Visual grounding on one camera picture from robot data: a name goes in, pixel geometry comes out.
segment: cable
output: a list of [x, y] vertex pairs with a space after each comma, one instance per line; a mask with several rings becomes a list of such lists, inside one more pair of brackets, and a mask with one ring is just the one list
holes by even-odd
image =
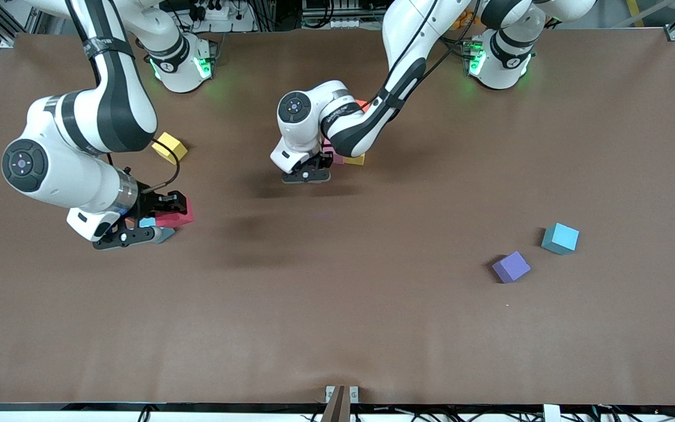
[[142, 192], [140, 192], [140, 193], [142, 193], [142, 194], [149, 194], [149, 193], [151, 193], [151, 192], [155, 192], [156, 190], [158, 190], [158, 189], [160, 189], [160, 188], [164, 188], [164, 187], [166, 187], [167, 185], [172, 184], [172, 182], [173, 182], [174, 180], [176, 180], [176, 177], [179, 176], [179, 171], [182, 170], [182, 166], [181, 166], [180, 163], [179, 163], [179, 157], [176, 156], [176, 153], [173, 152], [173, 151], [171, 150], [171, 148], [167, 147], [166, 144], [163, 144], [163, 142], [158, 142], [157, 139], [154, 139], [154, 138], [153, 138], [152, 141], [155, 142], [156, 144], [160, 145], [161, 147], [164, 147], [164, 148], [166, 149], [166, 151], [168, 151], [168, 152], [171, 153], [171, 156], [173, 157], [173, 160], [176, 161], [176, 171], [173, 173], [173, 176], [171, 176], [170, 179], [166, 180], [166, 182], [160, 183], [160, 184], [155, 185], [155, 186], [151, 186], [151, 187], [149, 187], [149, 188], [147, 188], [147, 189], [143, 189]]
[[217, 51], [215, 52], [215, 60], [220, 58], [220, 55], [223, 54], [223, 44], [226, 42], [227, 32], [223, 32], [223, 37], [220, 38], [220, 43], [217, 45]]
[[626, 415], [629, 416], [631, 419], [633, 419], [635, 422], [643, 422], [639, 417], [636, 417], [634, 414], [630, 414], [628, 411], [623, 411], [621, 408], [619, 408], [619, 406], [613, 406], [613, 405], [611, 405], [611, 407], [614, 408], [614, 409], [616, 409], [616, 410], [618, 410], [618, 411], [620, 411], [620, 412], [622, 412], [623, 414], [626, 414]]
[[188, 32], [190, 27], [184, 24], [184, 22], [182, 22], [182, 18], [179, 17], [179, 12], [177, 12], [176, 8], [173, 7], [172, 1], [173, 0], [168, 0], [166, 3], [168, 3], [168, 6], [171, 8], [173, 14], [176, 16], [176, 20], [179, 21], [179, 27], [182, 29], [182, 31]]
[[431, 422], [431, 420], [426, 419], [425, 417], [421, 416], [421, 415], [418, 414], [418, 413], [416, 413], [415, 415], [413, 415], [413, 419], [411, 419], [410, 422], [415, 422], [416, 419], [425, 420], [426, 422]]
[[301, 19], [302, 26], [306, 26], [307, 28], [311, 28], [311, 29], [319, 29], [321, 27], [324, 27], [330, 21], [332, 21], [332, 15], [334, 13], [335, 13], [335, 0], [329, 0], [329, 3], [326, 3], [326, 5], [325, 5], [325, 16], [322, 17], [322, 21], [319, 24], [317, 24], [316, 26], [311, 26], [308, 23], [304, 23], [304, 12], [302, 11], [302, 19]]
[[238, 0], [238, 8], [233, 5], [233, 0], [229, 0], [228, 4], [231, 5], [232, 8], [236, 9], [237, 12], [243, 12], [244, 8], [241, 7], [241, 0]]
[[[473, 9], [473, 14], [472, 14], [472, 16], [476, 16], [476, 14], [478, 14], [479, 6], [480, 6], [480, 0], [476, 0], [476, 8]], [[471, 19], [470, 21], [468, 21], [468, 23], [467, 23], [466, 26], [465, 26], [465, 29], [463, 29], [463, 33], [460, 34], [460, 36], [458, 37], [458, 39], [455, 41], [454, 46], [457, 46], [457, 45], [460, 43], [460, 41], [463, 40], [463, 38], [464, 38], [465, 35], [467, 34], [468, 30], [471, 29], [471, 26], [472, 26], [472, 24], [473, 24], [473, 21], [474, 21], [474, 19]], [[418, 80], [418, 83], [416, 83], [416, 85], [418, 85], [418, 84], [420, 84], [421, 82], [423, 82], [423, 80], [426, 79], [426, 78], [431, 74], [431, 72], [434, 72], [434, 70], [435, 70], [440, 64], [442, 64], [442, 62], [444, 62], [444, 59], [446, 59], [447, 56], [449, 56], [450, 54], [452, 54], [452, 50], [453, 50], [453, 48], [447, 48], [447, 52], [444, 53], [444, 54], [442, 55], [442, 57], [439, 58], [439, 60], [437, 60], [436, 63], [434, 63], [434, 66], [431, 66], [431, 69], [427, 70], [427, 72], [421, 77], [421, 79]]]
[[[387, 74], [387, 77], [385, 78], [385, 81], [382, 83], [382, 88], [385, 85], [387, 85], [387, 83], [389, 82], [389, 78], [392, 76], [392, 72], [394, 72], [394, 69], [396, 69], [397, 65], [403, 59], [403, 56], [405, 56], [405, 53], [408, 52], [408, 49], [413, 44], [413, 41], [415, 41], [415, 38], [417, 38], [418, 34], [421, 33], [421, 29], [424, 28], [424, 25], [426, 25], [426, 21], [428, 21], [429, 17], [431, 17], [431, 12], [434, 11], [434, 7], [436, 7], [437, 2], [439, 2], [439, 0], [434, 0], [434, 2], [431, 3], [431, 7], [429, 8], [429, 11], [426, 13], [426, 16], [424, 16], [424, 19], [423, 19], [423, 21], [421, 21], [421, 24], [420, 24], [420, 26], [418, 26], [418, 29], [415, 30], [415, 34], [413, 34], [413, 36], [410, 38], [410, 41], [408, 41], [407, 45], [405, 45], [405, 48], [403, 49], [402, 53], [400, 53], [400, 55], [397, 56], [397, 60], [395, 60], [394, 63], [392, 63], [392, 67], [389, 69], [389, 73]], [[367, 101], [366, 104], [371, 104], [375, 99], [377, 99], [377, 97], [379, 95], [380, 95], [380, 92], [377, 91], [377, 93], [374, 94], [374, 96], [371, 97], [371, 99], [369, 101]]]
[[156, 405], [145, 405], [142, 407], [142, 411], [139, 412], [139, 418], [137, 422], [148, 422], [150, 420], [150, 411], [160, 411]]

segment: black cable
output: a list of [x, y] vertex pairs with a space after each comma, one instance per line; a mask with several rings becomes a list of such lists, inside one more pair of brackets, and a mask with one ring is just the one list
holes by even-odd
[[455, 409], [448, 409], [448, 410], [445, 410], [445, 409], [443, 409], [443, 408], [430, 408], [430, 409], [426, 409], [426, 413], [428, 413], [429, 415], [432, 415], [432, 414], [431, 414], [432, 411], [441, 411], [441, 412], [442, 412], [443, 414], [445, 414], [445, 416], [447, 416], [450, 420], [455, 420], [455, 422], [466, 422], [465, 420], [463, 420], [463, 419], [460, 417], [460, 415], [458, 415], [458, 414], [455, 413]]
[[431, 422], [431, 420], [426, 419], [425, 417], [421, 416], [421, 415], [418, 414], [418, 413], [416, 413], [415, 415], [413, 415], [413, 419], [411, 419], [410, 422], [413, 422], [413, 421], [416, 420], [416, 419], [425, 420], [426, 422]]
[[325, 0], [325, 16], [322, 17], [322, 21], [316, 26], [311, 26], [308, 23], [304, 22], [304, 12], [302, 11], [302, 25], [310, 29], [319, 29], [326, 26], [330, 21], [332, 21], [332, 16], [335, 13], [335, 0]]
[[[480, 0], [476, 0], [476, 7], [473, 9], [473, 14], [472, 14], [472, 16], [476, 16], [476, 14], [478, 14], [479, 6], [480, 6]], [[467, 34], [467, 32], [471, 29], [471, 26], [472, 26], [472, 24], [473, 24], [473, 21], [474, 21], [474, 19], [472, 19], [472, 18], [471, 18], [470, 21], [468, 21], [467, 25], [465, 26], [465, 29], [463, 29], [463, 33], [460, 34], [460, 36], [459, 36], [458, 39], [455, 41], [455, 44], [454, 44], [453, 46], [457, 46], [457, 45], [460, 43], [460, 41], [463, 40], [463, 38], [465, 37], [465, 35]], [[434, 72], [434, 70], [435, 70], [440, 64], [442, 64], [442, 62], [444, 62], [444, 59], [446, 59], [447, 56], [449, 56], [450, 54], [452, 54], [452, 50], [453, 50], [453, 48], [447, 48], [447, 52], [444, 53], [444, 54], [442, 55], [442, 57], [439, 58], [439, 60], [437, 60], [436, 63], [434, 63], [434, 66], [431, 66], [431, 69], [429, 69], [429, 70], [426, 71], [426, 73], [421, 77], [421, 79], [418, 80], [418, 83], [416, 83], [416, 85], [418, 85], [418, 84], [420, 84], [421, 82], [423, 82], [423, 80], [426, 79], [426, 78], [431, 74], [431, 72]]]
[[262, 2], [262, 14], [263, 14], [263, 18], [265, 19], [265, 24], [267, 26], [267, 30], [272, 32], [272, 26], [270, 26], [270, 23], [272, 23], [274, 25], [275, 22], [273, 22], [272, 19], [267, 17], [267, 5], [265, 3], [265, 0], [260, 0], [260, 2]]
[[[421, 21], [421, 24], [420, 24], [420, 26], [418, 26], [418, 29], [415, 30], [415, 34], [413, 34], [413, 36], [410, 38], [410, 41], [408, 41], [407, 45], [405, 45], [405, 48], [403, 48], [402, 53], [400, 53], [400, 55], [397, 56], [397, 60], [395, 60], [394, 63], [392, 63], [392, 66], [389, 69], [389, 73], [387, 74], [387, 77], [385, 78], [385, 81], [382, 83], [382, 88], [384, 88], [384, 86], [387, 85], [387, 82], [389, 81], [389, 78], [392, 76], [392, 72], [394, 72], [394, 69], [396, 69], [397, 64], [400, 63], [400, 61], [403, 59], [403, 56], [405, 56], [405, 53], [408, 52], [408, 49], [413, 44], [413, 41], [415, 41], [415, 38], [417, 38], [418, 34], [421, 33], [421, 29], [424, 28], [424, 25], [426, 25], [426, 21], [428, 21], [429, 17], [431, 17], [431, 12], [434, 11], [434, 7], [437, 5], [437, 2], [439, 2], [439, 0], [434, 0], [434, 2], [431, 3], [431, 7], [429, 8], [429, 11], [426, 13], [426, 16], [424, 16], [424, 19], [423, 19], [423, 21]], [[376, 94], [374, 94], [373, 97], [371, 97], [371, 99], [366, 101], [366, 104], [371, 105], [372, 102], [375, 99], [377, 99], [377, 97], [379, 95], [380, 95], [380, 92], [378, 91]]]
[[430, 410], [431, 409], [427, 410], [425, 414], [428, 414], [429, 416], [431, 416], [431, 419], [436, 420], [436, 422], [442, 422], [441, 420], [439, 420], [439, 417], [434, 416], [434, 414], [431, 413]]
[[188, 32], [190, 27], [188, 25], [184, 24], [184, 22], [182, 22], [182, 18], [179, 17], [179, 12], [177, 12], [176, 8], [173, 7], [172, 1], [173, 0], [168, 0], [166, 3], [168, 3], [168, 6], [173, 11], [174, 16], [176, 16], [176, 20], [179, 21], [179, 27], [182, 29], [182, 31]]
[[176, 153], [171, 150], [171, 148], [167, 147], [166, 144], [163, 144], [163, 142], [158, 142], [157, 139], [152, 140], [156, 144], [160, 145], [161, 147], [164, 147], [166, 151], [171, 153], [171, 156], [173, 157], [173, 160], [176, 161], [176, 171], [173, 173], [173, 176], [171, 176], [170, 179], [168, 179], [166, 182], [161, 183], [160, 185], [155, 185], [153, 187], [147, 188], [142, 191], [143, 194], [148, 194], [150, 192], [155, 192], [156, 189], [164, 188], [167, 185], [172, 184], [174, 180], [176, 180], [176, 177], [179, 176], [179, 171], [182, 170], [182, 166], [179, 163], [179, 157], [176, 156]]
[[139, 418], [137, 422], [148, 422], [150, 420], [150, 411], [160, 411], [156, 405], [145, 405], [142, 407], [142, 411], [139, 412]]
[[639, 417], [636, 417], [634, 414], [629, 413], [628, 411], [623, 411], [621, 408], [619, 408], [619, 406], [611, 405], [611, 408], [612, 408], [612, 411], [613, 411], [613, 409], [616, 409], [616, 410], [622, 412], [623, 414], [626, 414], [627, 416], [629, 416], [635, 422], [643, 422]]

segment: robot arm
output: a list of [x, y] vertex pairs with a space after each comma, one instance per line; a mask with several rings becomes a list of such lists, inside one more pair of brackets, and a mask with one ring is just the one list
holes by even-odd
[[[26, 0], [34, 8], [72, 19], [62, 0]], [[168, 14], [154, 8], [161, 0], [116, 0], [115, 10], [150, 55], [156, 77], [174, 93], [188, 93], [212, 77], [210, 42], [179, 31]]]
[[[389, 75], [366, 112], [356, 104], [345, 84], [337, 80], [308, 91], [286, 94], [278, 105], [282, 137], [270, 158], [284, 173], [298, 171], [299, 174], [295, 178], [284, 176], [284, 182], [324, 182], [329, 179], [328, 173], [327, 176], [319, 173], [321, 166], [329, 166], [329, 160], [324, 163], [319, 157], [321, 136], [330, 139], [337, 154], [356, 157], [366, 152], [423, 80], [426, 58], [434, 42], [452, 26], [470, 2], [396, 0], [392, 3], [382, 26]], [[499, 63], [503, 61], [503, 65], [491, 73], [498, 70], [495, 79], [514, 84], [521, 74], [512, 81], [512, 72], [524, 73], [521, 70], [527, 66], [524, 58], [530, 58], [533, 43], [543, 29], [544, 12], [540, 8], [560, 19], [576, 19], [589, 11], [595, 0], [535, 0], [539, 8], [532, 5], [533, 0], [479, 2], [478, 14], [492, 28], [487, 30], [488, 39], [495, 36], [502, 45], [508, 41], [512, 45], [491, 53], [498, 55]]]
[[[480, 14], [488, 29], [472, 40], [477, 48], [468, 73], [492, 89], [512, 87], [527, 72], [533, 46], [541, 36], [546, 15], [562, 22], [584, 16], [595, 0], [490, 0]], [[495, 10], [507, 11], [496, 13]]]
[[185, 211], [185, 198], [168, 203], [145, 193], [146, 185], [97, 157], [144, 149], [158, 122], [112, 0], [67, 1], [97, 87], [30, 105], [25, 130], [5, 150], [2, 173], [24, 195], [69, 208], [69, 225], [97, 242], [129, 212], [142, 217], [173, 205]]
[[[345, 84], [333, 80], [309, 91], [286, 94], [278, 105], [281, 140], [270, 158], [292, 173], [319, 152], [321, 132], [335, 152], [366, 152], [405, 104], [426, 71], [426, 58], [471, 0], [396, 0], [385, 13], [382, 36], [390, 72], [366, 112]], [[312, 181], [309, 172], [304, 181]]]

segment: foam block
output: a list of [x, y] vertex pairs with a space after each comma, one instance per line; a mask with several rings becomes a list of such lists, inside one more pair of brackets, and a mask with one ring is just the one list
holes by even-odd
[[139, 227], [152, 227], [155, 225], [155, 219], [152, 217], [145, 217], [139, 220]]
[[362, 166], [364, 165], [364, 158], [366, 157], [366, 154], [361, 154], [358, 157], [345, 157], [343, 158], [343, 163], [346, 163], [347, 165], [357, 165], [357, 166]]
[[501, 278], [502, 283], [512, 283], [530, 271], [530, 265], [525, 262], [519, 251], [514, 251], [494, 264], [493, 270]]
[[155, 213], [155, 225], [158, 227], [176, 228], [195, 221], [192, 204], [187, 198], [187, 213]]
[[174, 233], [176, 233], [176, 230], [172, 228], [161, 227], [161, 236], [158, 237], [156, 240], [153, 240], [153, 243], [163, 243], [166, 241], [166, 239], [172, 237]]
[[541, 242], [541, 247], [555, 254], [565, 256], [577, 249], [579, 231], [564, 224], [557, 223], [546, 229], [546, 234]]
[[[158, 138], [158, 142], [164, 144], [166, 147], [171, 148], [171, 151], [173, 151], [173, 153], [176, 154], [176, 157], [179, 158], [179, 161], [181, 161], [182, 158], [184, 158], [184, 155], [187, 155], [187, 148], [184, 147], [182, 142], [180, 142], [175, 137], [169, 135], [167, 132], [163, 132], [161, 137]], [[155, 142], [153, 142], [152, 147], [155, 150], [155, 152], [161, 155], [161, 157], [166, 158], [166, 160], [172, 163], [172, 165], [176, 165], [176, 160], [173, 159], [173, 155], [171, 155], [171, 153], [168, 152], [167, 149], [161, 147]]]

